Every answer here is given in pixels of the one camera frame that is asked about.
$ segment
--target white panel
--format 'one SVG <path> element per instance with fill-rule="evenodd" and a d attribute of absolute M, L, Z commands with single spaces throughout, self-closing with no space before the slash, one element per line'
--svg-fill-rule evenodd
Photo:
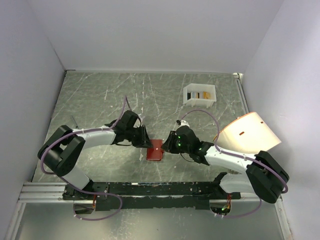
<path fill-rule="evenodd" d="M 37 164 L 63 77 L 25 0 L 0 3 L 0 239 Z"/>
<path fill-rule="evenodd" d="M 243 72 L 283 0 L 28 0 L 67 69 Z"/>
<path fill-rule="evenodd" d="M 294 239 L 319 239 L 320 1 L 286 0 L 244 74 L 244 92 L 282 141 L 270 153 L 288 171 L 284 206 Z"/>

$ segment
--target white lamp shade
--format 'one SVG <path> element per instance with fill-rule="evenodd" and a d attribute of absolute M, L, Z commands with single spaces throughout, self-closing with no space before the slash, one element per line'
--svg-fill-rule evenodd
<path fill-rule="evenodd" d="M 217 145 L 224 149 L 246 154 L 268 151 L 279 143 L 279 138 L 256 112 L 231 122 L 220 131 L 217 141 Z"/>

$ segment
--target white basket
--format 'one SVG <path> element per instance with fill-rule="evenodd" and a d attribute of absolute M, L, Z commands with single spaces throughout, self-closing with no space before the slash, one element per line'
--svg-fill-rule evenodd
<path fill-rule="evenodd" d="M 187 99 L 188 93 L 191 92 L 207 92 L 210 93 L 211 99 L 202 99 L 202 98 L 190 98 Z M 198 83 L 190 83 L 188 86 L 183 88 L 183 104 L 187 106 L 197 106 L 197 107 L 211 107 L 214 102 L 217 101 L 216 97 L 216 86 L 210 84 L 198 84 Z"/>

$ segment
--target cable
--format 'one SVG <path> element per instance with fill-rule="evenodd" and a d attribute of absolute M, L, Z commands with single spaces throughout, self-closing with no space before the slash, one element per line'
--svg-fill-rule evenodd
<path fill-rule="evenodd" d="M 181 157 L 182 157 L 184 160 L 186 160 L 186 161 L 189 162 L 189 163 L 194 163 L 194 162 L 195 162 L 195 161 L 189 161 L 189 160 L 185 159 L 185 157 L 182 155 L 181 152 L 180 152 L 180 155 L 181 155 Z"/>
<path fill-rule="evenodd" d="M 126 104 L 128 105 L 128 108 L 131 110 L 131 107 L 129 105 L 129 102 L 128 102 L 128 98 L 127 96 L 124 96 L 124 100 L 123 100 L 123 105 L 122 105 L 122 109 L 121 109 L 121 113 L 119 115 L 119 117 L 117 118 L 117 120 L 112 124 L 111 127 L 109 128 L 105 128 L 103 129 L 103 131 L 110 131 L 112 130 L 116 125 L 117 123 L 119 122 L 120 118 L 122 117 L 122 115 L 124 114 L 124 111 L 125 111 L 125 107 L 126 107 Z M 76 134 L 82 134 L 82 133 L 94 133 L 94 132 L 100 132 L 102 131 L 101 128 L 90 128 L 90 129 L 85 129 L 85 130 L 78 130 L 78 131 L 73 131 L 69 134 L 66 134 L 64 135 L 63 137 L 59 138 L 58 140 L 56 140 L 54 143 L 52 143 L 50 146 L 48 146 L 44 153 L 42 154 L 41 156 L 41 159 L 40 159 L 40 168 L 41 168 L 41 171 L 44 173 L 44 174 L 48 174 L 48 175 L 54 175 L 55 173 L 54 172 L 49 172 L 49 171 L 46 171 L 45 170 L 45 167 L 44 167 L 44 163 L 45 163 L 45 157 L 46 155 L 48 154 L 48 152 L 57 144 L 59 144 L 61 141 L 73 136 L 73 135 L 76 135 Z M 123 202 L 122 202 L 122 199 L 119 195 L 117 194 L 113 194 L 113 193 L 109 193 L 109 192 L 92 192 L 92 191 L 84 191 L 82 189 L 79 189 L 77 188 L 76 186 L 72 185 L 70 182 L 68 182 L 67 180 L 65 180 L 63 177 L 60 177 L 60 179 L 62 179 L 64 182 L 66 182 L 67 184 L 69 184 L 71 187 L 73 187 L 75 190 L 77 190 L 78 192 L 80 193 L 84 193 L 84 194 L 90 194 L 90 195 L 103 195 L 103 196 L 113 196 L 113 197 L 116 197 L 119 199 L 120 201 L 120 206 L 119 208 L 112 214 L 108 215 L 108 216 L 105 216 L 105 217 L 101 217 L 101 218 L 95 218 L 95 219 L 92 219 L 92 218 L 86 218 L 86 217 L 80 217 L 76 214 L 76 211 L 75 211 L 75 208 L 73 207 L 73 213 L 74 213 L 74 216 L 80 220 L 85 220 L 85 221 L 99 221 L 99 220 L 104 220 L 104 219 L 108 219 L 108 218 L 111 218 L 112 216 L 114 216 L 115 214 L 117 214 L 118 212 L 120 212 L 121 208 L 122 208 L 122 205 L 123 205 Z"/>
<path fill-rule="evenodd" d="M 132 144 L 125 145 L 125 144 L 121 144 L 121 143 L 116 143 L 115 145 L 117 145 L 117 146 L 123 146 L 123 147 L 129 147 L 129 146 L 132 146 Z"/>
<path fill-rule="evenodd" d="M 210 117 L 212 117 L 213 121 L 215 122 L 215 125 L 216 125 L 216 128 L 217 128 L 217 135 L 216 135 L 216 138 L 213 140 L 213 143 L 214 143 L 214 146 L 215 148 L 223 153 L 223 154 L 226 154 L 226 155 L 229 155 L 229 156 L 233 156 L 233 157 L 237 157 L 237 158 L 240 158 L 240 159 L 244 159 L 244 156 L 243 155 L 240 155 L 240 154 L 236 154 L 236 153 L 231 153 L 231 152 L 228 152 L 228 151 L 224 151 L 222 149 L 220 149 L 217 145 L 217 141 L 218 141 L 218 138 L 219 138 L 219 135 L 220 135 L 220 127 L 219 127 L 219 123 L 217 121 L 217 119 L 208 111 L 206 110 L 202 110 L 202 109 L 194 109 L 194 110 L 191 110 L 189 112 L 187 112 L 186 114 L 184 114 L 182 117 L 181 117 L 181 120 L 184 119 L 188 114 L 192 113 L 192 112 L 195 112 L 195 111 L 200 111 L 200 112 L 204 112 L 206 114 L 208 114 Z M 270 167 L 268 167 L 267 165 L 263 164 L 262 162 L 256 160 L 256 159 L 253 159 L 251 157 L 245 157 L 246 160 L 250 160 L 262 167 L 264 167 L 265 169 L 267 169 L 269 172 L 271 172 L 273 175 L 275 175 L 280 181 L 281 183 L 283 184 L 283 186 L 285 187 L 285 189 L 282 191 L 283 194 L 287 193 L 288 192 L 288 185 L 287 183 L 282 179 L 282 177 L 276 173 L 273 169 L 271 169 Z M 245 216 L 248 216 L 248 215 L 251 215 L 253 213 L 255 213 L 262 205 L 262 200 L 261 198 L 260 199 L 260 203 L 259 205 L 252 211 L 250 212 L 247 212 L 247 213 L 244 213 L 244 214 L 240 214 L 240 215 L 236 215 L 236 216 L 223 216 L 223 215 L 220 215 L 220 214 L 217 214 L 215 213 L 214 216 L 220 216 L 220 217 L 224 217 L 224 218 L 229 218 L 229 219 L 236 219 L 236 218 L 242 218 L 242 217 L 245 217 Z"/>
<path fill-rule="evenodd" d="M 255 209 L 253 209 L 252 211 L 249 211 L 244 214 L 232 215 L 232 216 L 230 216 L 229 214 L 223 216 L 223 215 L 215 213 L 214 216 L 220 216 L 220 217 L 226 218 L 226 219 L 239 219 L 239 218 L 243 218 L 243 217 L 249 216 L 251 214 L 254 214 L 256 211 L 258 211 L 259 208 L 261 208 L 261 205 L 262 205 L 262 200 L 261 200 L 261 198 L 259 198 L 259 205 Z"/>
<path fill-rule="evenodd" d="M 76 206 L 81 207 L 81 208 L 84 208 L 84 209 L 86 209 L 86 210 L 94 210 L 93 207 L 88 207 L 88 206 L 81 205 L 81 204 L 74 204 L 74 205 L 73 205 L 73 209 L 75 209 Z"/>
<path fill-rule="evenodd" d="M 138 119 L 139 119 L 139 122 L 140 122 L 140 126 L 139 126 L 139 127 L 141 127 L 141 126 L 142 126 L 141 118 L 140 118 L 140 117 L 138 117 Z"/>
<path fill-rule="evenodd" d="M 76 129 L 79 129 L 79 126 L 78 126 L 78 124 L 77 124 L 74 116 L 71 115 L 71 118 L 72 118 L 72 120 L 73 120 L 73 122 L 74 122 L 74 124 L 75 124 L 75 128 L 76 128 Z"/>

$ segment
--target scratched metal surface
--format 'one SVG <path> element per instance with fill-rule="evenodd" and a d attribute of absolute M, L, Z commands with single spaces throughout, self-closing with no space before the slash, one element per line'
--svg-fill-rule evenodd
<path fill-rule="evenodd" d="M 258 202 L 234 202 L 232 214 Z M 101 218 L 109 212 L 95 212 Z M 283 240 L 273 204 L 263 202 L 255 214 L 238 219 L 214 217 L 194 208 L 124 209 L 102 221 L 81 221 L 70 203 L 28 203 L 16 240 Z"/>
<path fill-rule="evenodd" d="M 176 120 L 192 107 L 183 106 L 183 87 L 190 83 L 213 84 L 217 102 L 208 111 L 221 128 L 244 114 L 236 82 L 231 74 L 184 73 L 80 73 L 68 71 L 52 115 L 48 136 L 60 125 L 75 128 L 100 127 L 116 119 L 127 95 L 134 112 L 143 114 L 151 139 L 167 139 Z M 212 141 L 216 126 L 205 113 L 186 117 L 203 141 Z M 145 149 L 125 146 L 97 146 L 82 151 L 77 165 L 98 182 L 183 182 L 212 181 L 226 169 L 190 163 L 179 155 L 165 153 L 161 162 L 146 161 Z M 39 164 L 33 182 L 59 182 L 44 175 Z"/>

